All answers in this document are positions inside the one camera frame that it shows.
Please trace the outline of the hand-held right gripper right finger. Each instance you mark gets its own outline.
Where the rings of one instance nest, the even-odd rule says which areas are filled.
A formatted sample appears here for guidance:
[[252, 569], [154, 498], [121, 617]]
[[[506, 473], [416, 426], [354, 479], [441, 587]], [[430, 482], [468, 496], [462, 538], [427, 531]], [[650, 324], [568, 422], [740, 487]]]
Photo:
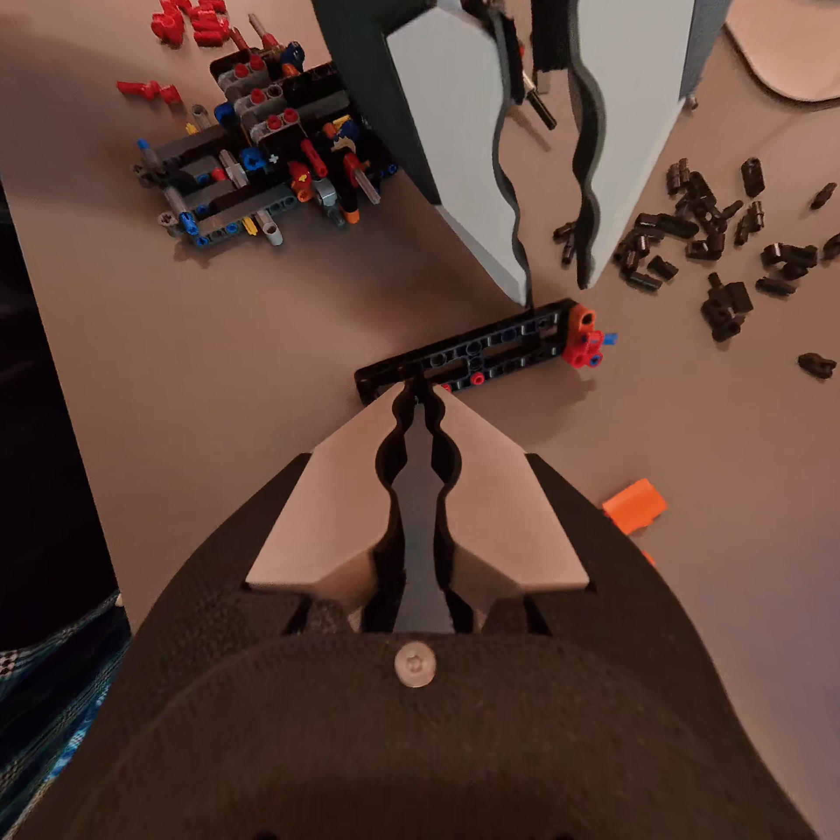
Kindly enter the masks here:
[[590, 583], [527, 453], [441, 385], [425, 397], [433, 439], [437, 582], [472, 614]]

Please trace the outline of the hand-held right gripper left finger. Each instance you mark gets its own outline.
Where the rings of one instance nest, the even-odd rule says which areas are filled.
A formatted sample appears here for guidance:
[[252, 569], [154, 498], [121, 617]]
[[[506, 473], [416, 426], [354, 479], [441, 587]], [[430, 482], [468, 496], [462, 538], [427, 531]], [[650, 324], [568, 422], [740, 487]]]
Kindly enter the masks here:
[[381, 579], [375, 551], [397, 518], [383, 447], [404, 443], [412, 407], [412, 387], [393, 385], [311, 451], [247, 572], [250, 590], [333, 602], [346, 616], [368, 605]]

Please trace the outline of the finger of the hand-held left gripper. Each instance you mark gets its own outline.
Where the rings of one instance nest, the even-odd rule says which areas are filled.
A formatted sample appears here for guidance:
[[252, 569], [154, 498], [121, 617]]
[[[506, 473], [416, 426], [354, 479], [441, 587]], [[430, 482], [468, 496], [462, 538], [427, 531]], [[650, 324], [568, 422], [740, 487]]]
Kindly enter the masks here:
[[695, 3], [531, 2], [536, 70], [567, 69], [579, 129], [577, 284], [594, 286], [673, 129]]
[[499, 163], [510, 74], [499, 41], [455, 3], [434, 5], [388, 35], [414, 125], [437, 189], [437, 211], [512, 301], [532, 304], [518, 239], [519, 206]]

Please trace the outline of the pile of black lego pieces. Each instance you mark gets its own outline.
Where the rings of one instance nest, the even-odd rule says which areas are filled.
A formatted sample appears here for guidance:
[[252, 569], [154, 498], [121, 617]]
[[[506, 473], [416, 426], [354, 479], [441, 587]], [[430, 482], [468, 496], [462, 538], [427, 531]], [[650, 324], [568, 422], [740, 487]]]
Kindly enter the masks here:
[[[678, 199], [670, 213], [640, 213], [619, 240], [613, 263], [624, 282], [638, 290], [656, 294], [676, 278], [678, 267], [661, 255], [651, 256], [652, 249], [665, 238], [686, 245], [686, 258], [697, 263], [717, 263], [729, 242], [742, 249], [752, 236], [765, 228], [765, 212], [760, 196], [765, 189], [763, 165], [750, 157], [740, 167], [742, 185], [749, 203], [739, 199], [727, 206], [718, 203], [707, 179], [692, 171], [687, 159], [672, 164], [666, 173], [669, 196]], [[571, 266], [576, 257], [575, 222], [554, 229], [552, 240], [562, 246], [561, 265]], [[838, 233], [822, 246], [792, 245], [773, 242], [760, 254], [763, 268], [770, 270], [755, 282], [756, 291], [772, 298], [789, 298], [802, 278], [816, 267], [838, 261]], [[708, 275], [707, 298], [700, 305], [700, 315], [715, 343], [725, 343], [741, 332], [746, 317], [753, 310], [749, 291], [743, 281], [724, 283], [716, 271]]]

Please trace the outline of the black lego frame assembly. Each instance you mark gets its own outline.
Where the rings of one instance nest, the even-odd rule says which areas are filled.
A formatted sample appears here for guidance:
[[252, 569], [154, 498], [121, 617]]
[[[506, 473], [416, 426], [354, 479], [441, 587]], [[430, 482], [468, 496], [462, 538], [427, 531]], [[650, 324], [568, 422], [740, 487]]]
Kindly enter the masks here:
[[592, 369], [617, 340], [595, 321], [593, 310], [564, 298], [362, 367], [353, 375], [356, 391], [369, 405], [417, 377], [457, 393], [552, 360]]

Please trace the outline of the multicoloured lego chassis model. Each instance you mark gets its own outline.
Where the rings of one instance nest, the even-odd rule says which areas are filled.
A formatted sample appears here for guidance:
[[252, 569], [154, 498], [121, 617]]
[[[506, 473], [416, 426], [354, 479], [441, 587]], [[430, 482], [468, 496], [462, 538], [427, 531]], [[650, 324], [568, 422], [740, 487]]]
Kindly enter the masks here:
[[[523, 71], [523, 47], [503, 3], [453, 3], [492, 34], [491, 14], [499, 16], [509, 107], [528, 100], [546, 127], [555, 128]], [[332, 58], [307, 66], [305, 49], [296, 40], [283, 44], [257, 16], [248, 20], [260, 46], [249, 44], [231, 25], [227, 43], [236, 50], [209, 65], [223, 97], [208, 112], [213, 127], [163, 145], [136, 143], [140, 163], [133, 173], [166, 203], [158, 225], [197, 249], [244, 232], [282, 245], [279, 215], [308, 202], [318, 204], [338, 228], [357, 224], [361, 196], [379, 204], [383, 183], [403, 171], [351, 98]]]

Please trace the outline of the pile of red lego pieces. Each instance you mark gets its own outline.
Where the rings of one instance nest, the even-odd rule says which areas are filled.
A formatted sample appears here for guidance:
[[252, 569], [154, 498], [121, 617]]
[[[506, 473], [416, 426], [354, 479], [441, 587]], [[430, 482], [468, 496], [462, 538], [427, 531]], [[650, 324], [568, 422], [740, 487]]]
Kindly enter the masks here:
[[187, 29], [200, 47], [221, 47], [231, 39], [233, 28], [224, 1], [160, 1], [152, 13], [150, 29], [162, 43], [181, 47]]

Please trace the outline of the white desk stand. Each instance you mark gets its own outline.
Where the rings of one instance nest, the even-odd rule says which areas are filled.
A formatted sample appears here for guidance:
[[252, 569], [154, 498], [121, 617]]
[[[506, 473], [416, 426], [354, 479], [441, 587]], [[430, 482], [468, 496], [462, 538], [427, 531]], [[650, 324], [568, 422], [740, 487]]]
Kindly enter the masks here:
[[838, 1], [734, 1], [726, 26], [752, 74], [778, 96], [839, 99]]

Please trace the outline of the person's plaid clothing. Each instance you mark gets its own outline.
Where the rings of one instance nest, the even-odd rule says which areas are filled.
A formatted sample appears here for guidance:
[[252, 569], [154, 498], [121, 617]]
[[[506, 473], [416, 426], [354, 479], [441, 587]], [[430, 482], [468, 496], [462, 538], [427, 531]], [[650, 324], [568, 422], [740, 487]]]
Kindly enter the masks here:
[[12, 838], [86, 737], [130, 645], [115, 591], [38, 644], [2, 652], [1, 836]]

